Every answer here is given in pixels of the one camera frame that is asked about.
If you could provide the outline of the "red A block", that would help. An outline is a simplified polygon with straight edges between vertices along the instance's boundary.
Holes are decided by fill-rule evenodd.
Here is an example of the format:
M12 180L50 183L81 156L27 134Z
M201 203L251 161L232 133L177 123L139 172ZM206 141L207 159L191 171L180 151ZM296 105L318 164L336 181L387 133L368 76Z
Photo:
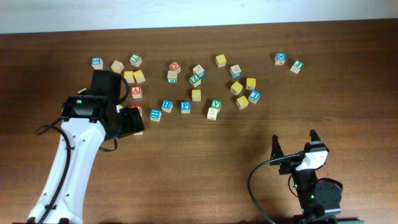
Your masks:
M131 96L136 98L142 98L142 88L140 86L132 86L131 87Z

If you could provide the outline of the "yellow C block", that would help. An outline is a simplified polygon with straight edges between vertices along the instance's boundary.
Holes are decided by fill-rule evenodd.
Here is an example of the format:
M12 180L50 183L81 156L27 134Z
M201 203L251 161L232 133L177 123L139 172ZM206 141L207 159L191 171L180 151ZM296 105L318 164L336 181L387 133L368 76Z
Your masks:
M192 101L201 101L201 90L192 90Z

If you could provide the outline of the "red I block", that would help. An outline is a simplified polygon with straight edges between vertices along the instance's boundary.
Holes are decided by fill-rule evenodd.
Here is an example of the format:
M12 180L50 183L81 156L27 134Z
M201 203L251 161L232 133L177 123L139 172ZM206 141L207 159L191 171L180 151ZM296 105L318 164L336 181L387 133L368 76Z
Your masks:
M139 110L139 114L142 117L142 107L141 105L132 105L131 106L132 109L137 108Z

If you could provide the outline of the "yellow block of pair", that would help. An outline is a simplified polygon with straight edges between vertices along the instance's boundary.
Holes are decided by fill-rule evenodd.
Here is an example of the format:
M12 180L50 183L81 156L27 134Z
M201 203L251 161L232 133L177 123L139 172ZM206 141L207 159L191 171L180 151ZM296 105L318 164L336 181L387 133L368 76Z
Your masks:
M142 70L135 71L133 73L133 75L134 75L134 78L135 78L137 83L142 83L142 82L145 82L145 80L146 80Z
M124 71L124 78L128 83L134 83L135 78L134 78L134 72L133 71Z

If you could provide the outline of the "yellow block right of pair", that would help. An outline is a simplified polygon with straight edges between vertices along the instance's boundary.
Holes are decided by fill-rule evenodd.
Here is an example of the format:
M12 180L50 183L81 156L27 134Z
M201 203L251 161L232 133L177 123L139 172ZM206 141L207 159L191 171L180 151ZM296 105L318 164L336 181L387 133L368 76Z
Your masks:
M134 78L135 78L137 83L142 83L142 82L145 82L145 80L146 80L142 70L135 71L133 73L133 75L134 75Z

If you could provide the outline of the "plain tan block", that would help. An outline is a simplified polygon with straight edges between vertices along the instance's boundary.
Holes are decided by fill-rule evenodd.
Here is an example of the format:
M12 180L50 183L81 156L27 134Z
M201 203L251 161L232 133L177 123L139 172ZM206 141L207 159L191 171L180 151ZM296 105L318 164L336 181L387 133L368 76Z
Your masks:
M111 69L113 72L120 74L124 70L124 64L115 60L111 65Z

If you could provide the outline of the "blue T block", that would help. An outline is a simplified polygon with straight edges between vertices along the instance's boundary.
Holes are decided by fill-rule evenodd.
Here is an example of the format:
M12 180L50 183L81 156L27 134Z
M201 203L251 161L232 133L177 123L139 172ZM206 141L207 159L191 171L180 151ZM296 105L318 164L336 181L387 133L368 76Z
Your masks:
M252 92L250 92L250 94L248 96L248 101L256 104L260 97L261 97L261 94L258 91L253 90Z

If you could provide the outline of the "yellow G block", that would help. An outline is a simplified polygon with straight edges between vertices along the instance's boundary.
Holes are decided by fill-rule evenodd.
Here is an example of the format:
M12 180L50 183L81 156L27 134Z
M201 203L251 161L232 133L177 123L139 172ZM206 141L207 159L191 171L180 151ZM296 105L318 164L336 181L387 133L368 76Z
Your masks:
M248 99L245 96L241 96L236 99L236 105L240 110L246 108L248 104Z

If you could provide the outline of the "green L block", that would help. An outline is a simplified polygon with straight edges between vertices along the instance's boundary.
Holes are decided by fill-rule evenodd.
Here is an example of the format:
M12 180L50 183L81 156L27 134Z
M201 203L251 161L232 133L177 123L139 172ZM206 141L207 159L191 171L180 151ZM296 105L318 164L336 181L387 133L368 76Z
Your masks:
M139 56L137 54L133 54L133 55L131 55L129 61L130 61L131 65L133 65L135 67L139 67L142 63L142 58L141 58L141 56Z

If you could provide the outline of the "blue S block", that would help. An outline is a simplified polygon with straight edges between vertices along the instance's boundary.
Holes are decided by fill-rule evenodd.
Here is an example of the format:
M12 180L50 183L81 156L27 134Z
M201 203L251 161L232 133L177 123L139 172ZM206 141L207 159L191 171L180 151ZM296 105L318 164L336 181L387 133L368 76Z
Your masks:
M91 58L91 66L95 70L102 70L103 69L103 60L100 57L92 57Z

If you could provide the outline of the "yellow K block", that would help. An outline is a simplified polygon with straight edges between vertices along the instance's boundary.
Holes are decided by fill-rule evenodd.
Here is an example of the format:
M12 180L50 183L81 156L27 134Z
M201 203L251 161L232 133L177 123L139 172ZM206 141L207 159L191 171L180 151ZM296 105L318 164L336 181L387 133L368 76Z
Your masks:
M240 84L240 82L234 82L230 88L231 93L234 95L240 94L242 92L242 90L243 90L243 86L242 86L242 84Z

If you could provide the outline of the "green V block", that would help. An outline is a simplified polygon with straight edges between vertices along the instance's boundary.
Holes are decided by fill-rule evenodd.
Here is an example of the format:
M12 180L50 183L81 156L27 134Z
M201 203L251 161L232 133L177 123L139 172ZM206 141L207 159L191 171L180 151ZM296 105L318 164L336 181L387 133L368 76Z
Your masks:
M212 102L211 102L211 107L216 109L218 112L220 112L221 105L222 105L222 101L220 101L220 100L212 100Z

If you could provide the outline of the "blue X block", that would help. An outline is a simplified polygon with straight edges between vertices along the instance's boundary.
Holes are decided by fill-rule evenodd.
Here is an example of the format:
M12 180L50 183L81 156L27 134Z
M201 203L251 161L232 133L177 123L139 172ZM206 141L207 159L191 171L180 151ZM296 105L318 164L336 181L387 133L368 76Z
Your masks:
M284 65L287 60L287 55L283 52L277 52L274 60L276 65Z

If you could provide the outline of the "blue D block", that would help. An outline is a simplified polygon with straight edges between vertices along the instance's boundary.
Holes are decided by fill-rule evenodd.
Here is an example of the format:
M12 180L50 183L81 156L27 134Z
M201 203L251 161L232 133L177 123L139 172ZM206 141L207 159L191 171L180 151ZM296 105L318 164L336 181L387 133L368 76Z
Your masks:
M233 66L231 66L231 67L230 67L230 73L231 73L231 76L232 76L233 78L239 78L239 77L241 76L241 74L242 74L242 71L241 71L241 69L240 69L240 66L239 66L239 65L233 65Z

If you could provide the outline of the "yellow top block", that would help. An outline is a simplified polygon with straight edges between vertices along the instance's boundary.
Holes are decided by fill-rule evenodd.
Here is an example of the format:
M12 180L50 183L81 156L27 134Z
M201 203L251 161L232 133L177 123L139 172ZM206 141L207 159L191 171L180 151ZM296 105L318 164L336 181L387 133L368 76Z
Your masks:
M220 54L216 56L216 64L218 67L224 67L226 65L226 57L224 56L224 54Z

